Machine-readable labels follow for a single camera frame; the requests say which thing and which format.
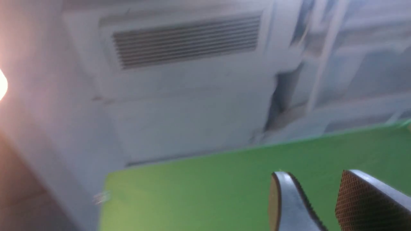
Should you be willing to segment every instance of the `light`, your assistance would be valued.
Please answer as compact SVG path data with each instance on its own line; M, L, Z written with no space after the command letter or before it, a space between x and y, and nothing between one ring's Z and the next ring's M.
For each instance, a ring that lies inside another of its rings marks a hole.
M4 97L7 92L9 84L3 72L0 70L0 100Z

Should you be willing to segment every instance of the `green surface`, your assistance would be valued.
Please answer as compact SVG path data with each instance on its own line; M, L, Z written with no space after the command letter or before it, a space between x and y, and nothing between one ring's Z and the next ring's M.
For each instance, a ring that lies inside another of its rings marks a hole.
M411 194L411 133L387 127L111 173L101 231L268 231L273 171L301 182L329 230L343 169Z

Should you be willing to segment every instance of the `vent grille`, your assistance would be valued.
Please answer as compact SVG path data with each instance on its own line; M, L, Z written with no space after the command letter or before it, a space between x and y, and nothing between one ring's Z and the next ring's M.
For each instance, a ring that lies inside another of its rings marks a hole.
M123 69L253 51L261 13L113 34Z

